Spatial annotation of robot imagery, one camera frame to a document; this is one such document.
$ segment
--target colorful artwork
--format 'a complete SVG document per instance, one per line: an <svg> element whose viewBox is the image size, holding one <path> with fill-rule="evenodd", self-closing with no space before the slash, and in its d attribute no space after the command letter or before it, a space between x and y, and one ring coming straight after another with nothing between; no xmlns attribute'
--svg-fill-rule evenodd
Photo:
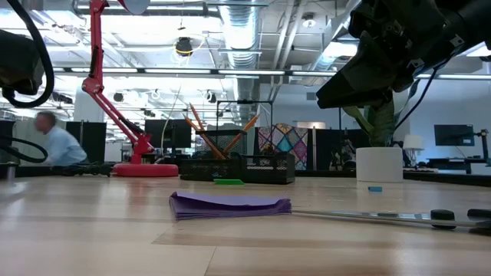
<svg viewBox="0 0 491 276"><path fill-rule="evenodd" d="M259 151L272 145L275 152L289 152L295 156L295 169L307 169L308 129L277 123L269 127L258 128Z"/></svg>

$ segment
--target wooden table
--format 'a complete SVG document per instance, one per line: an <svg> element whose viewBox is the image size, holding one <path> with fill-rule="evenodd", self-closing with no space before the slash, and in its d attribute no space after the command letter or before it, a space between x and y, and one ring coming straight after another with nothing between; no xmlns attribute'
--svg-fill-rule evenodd
<svg viewBox="0 0 491 276"><path fill-rule="evenodd" d="M0 182L0 275L490 275L491 237L302 215L175 223L176 191L288 196L299 209L491 208L491 189L297 178L288 186L38 177Z"/></svg>

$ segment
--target blue shirt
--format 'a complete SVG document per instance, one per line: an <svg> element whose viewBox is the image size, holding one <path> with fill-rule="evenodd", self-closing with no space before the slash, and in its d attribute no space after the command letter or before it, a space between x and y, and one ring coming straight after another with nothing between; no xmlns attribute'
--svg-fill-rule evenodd
<svg viewBox="0 0 491 276"><path fill-rule="evenodd" d="M68 131L53 126L48 135L46 163L52 166L69 166L80 163L87 158L87 154L80 147L78 141Z"/></svg>

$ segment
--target computer monitor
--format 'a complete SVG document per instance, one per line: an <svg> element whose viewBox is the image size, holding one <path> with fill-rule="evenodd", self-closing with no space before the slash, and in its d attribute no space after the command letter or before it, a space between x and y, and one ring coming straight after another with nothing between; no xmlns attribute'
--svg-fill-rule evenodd
<svg viewBox="0 0 491 276"><path fill-rule="evenodd" d="M145 120L145 132L152 134L150 144L153 147L159 148L160 141L162 139L163 126L166 124L166 120ZM191 126L186 120L169 120L167 124L166 132L163 136L163 146L169 148L172 146L172 128L176 132L174 140L174 146L176 148L190 148L191 147Z"/></svg>
<svg viewBox="0 0 491 276"><path fill-rule="evenodd" d="M435 125L437 146L474 146L473 125Z"/></svg>

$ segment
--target stack of purple paper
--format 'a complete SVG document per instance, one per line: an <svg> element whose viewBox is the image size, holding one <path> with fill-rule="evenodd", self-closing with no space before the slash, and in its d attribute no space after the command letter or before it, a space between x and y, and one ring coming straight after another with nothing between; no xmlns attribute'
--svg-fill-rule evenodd
<svg viewBox="0 0 491 276"><path fill-rule="evenodd" d="M259 198L255 196L217 196L174 192L169 198L169 204L177 220L292 213L290 199L279 197Z"/></svg>

